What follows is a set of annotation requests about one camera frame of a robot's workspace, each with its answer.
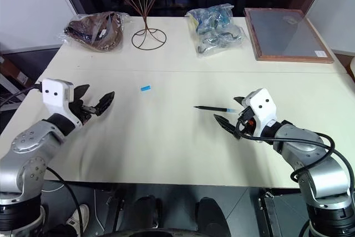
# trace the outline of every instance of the pen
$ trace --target pen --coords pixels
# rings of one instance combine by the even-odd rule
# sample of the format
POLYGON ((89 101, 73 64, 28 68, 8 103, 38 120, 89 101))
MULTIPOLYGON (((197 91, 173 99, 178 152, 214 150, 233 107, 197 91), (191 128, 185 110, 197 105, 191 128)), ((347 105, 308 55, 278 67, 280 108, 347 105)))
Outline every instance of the pen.
POLYGON ((215 108, 215 107, 206 107, 204 105, 196 105, 194 108, 204 109, 204 110, 213 110, 213 111, 221 111, 221 112, 229 112, 229 113, 236 113, 237 111, 232 108, 215 108))

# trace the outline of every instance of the shoe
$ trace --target shoe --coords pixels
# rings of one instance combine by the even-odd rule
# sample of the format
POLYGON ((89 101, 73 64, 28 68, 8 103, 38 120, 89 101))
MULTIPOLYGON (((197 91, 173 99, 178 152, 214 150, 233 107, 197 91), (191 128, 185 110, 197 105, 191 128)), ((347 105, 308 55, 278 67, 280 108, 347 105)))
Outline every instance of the shoe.
POLYGON ((43 214, 43 221, 42 221, 42 225, 44 225, 45 224, 45 220, 46 220, 46 218, 47 218, 47 212, 45 212, 45 208, 44 208, 44 206, 40 206, 40 212, 43 214))
MULTIPOLYGON (((85 204, 82 204, 79 207, 83 217, 83 231, 85 231, 90 218, 89 207, 85 204)), ((67 220, 67 224, 72 226, 80 237, 79 213, 77 210, 75 210, 73 215, 67 220)))

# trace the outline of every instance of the small blue block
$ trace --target small blue block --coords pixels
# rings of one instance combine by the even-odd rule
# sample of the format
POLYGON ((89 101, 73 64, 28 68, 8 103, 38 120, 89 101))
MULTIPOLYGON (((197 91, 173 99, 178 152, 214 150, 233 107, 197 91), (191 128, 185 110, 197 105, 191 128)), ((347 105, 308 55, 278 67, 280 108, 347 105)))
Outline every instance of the small blue block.
POLYGON ((140 90, 141 90, 142 92, 143 92, 143 91, 150 90, 150 85, 145 86, 145 87, 142 87, 142 88, 140 88, 140 90))

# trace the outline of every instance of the white wall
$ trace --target white wall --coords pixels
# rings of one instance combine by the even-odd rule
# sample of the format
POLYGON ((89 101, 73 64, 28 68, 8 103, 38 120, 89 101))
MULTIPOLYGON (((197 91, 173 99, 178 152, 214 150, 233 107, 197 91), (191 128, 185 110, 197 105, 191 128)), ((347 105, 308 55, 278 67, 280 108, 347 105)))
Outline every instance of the white wall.
POLYGON ((315 0, 307 15, 332 50, 355 54, 355 0, 315 0))
POLYGON ((69 0, 0 0, 0 51, 59 47, 57 36, 74 15, 69 0))

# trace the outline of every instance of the label sticker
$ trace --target label sticker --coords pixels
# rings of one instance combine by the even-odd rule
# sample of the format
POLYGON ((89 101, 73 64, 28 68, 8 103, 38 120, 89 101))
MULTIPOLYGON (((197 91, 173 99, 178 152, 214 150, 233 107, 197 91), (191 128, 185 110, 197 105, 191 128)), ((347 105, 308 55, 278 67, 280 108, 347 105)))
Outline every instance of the label sticker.
POLYGON ((271 126, 273 126, 275 123, 276 123, 275 120, 271 120, 271 121, 269 121, 269 122, 266 124, 266 126, 271 127, 271 126))
POLYGON ((327 58, 327 54, 323 50, 315 50, 318 58, 327 58))
POLYGON ((68 90, 68 89, 65 89, 65 90, 64 90, 64 100, 65 100, 65 101, 68 101, 68 100, 69 100, 69 90, 68 90))
POLYGON ((20 72, 18 75, 17 75, 17 80, 19 82, 21 82, 23 85, 25 85, 27 83, 27 80, 28 80, 28 77, 26 75, 24 75, 22 72, 20 72))
POLYGON ((101 34, 100 34, 99 38, 101 38, 104 34, 106 34, 106 29, 103 29, 103 30, 101 31, 101 34))

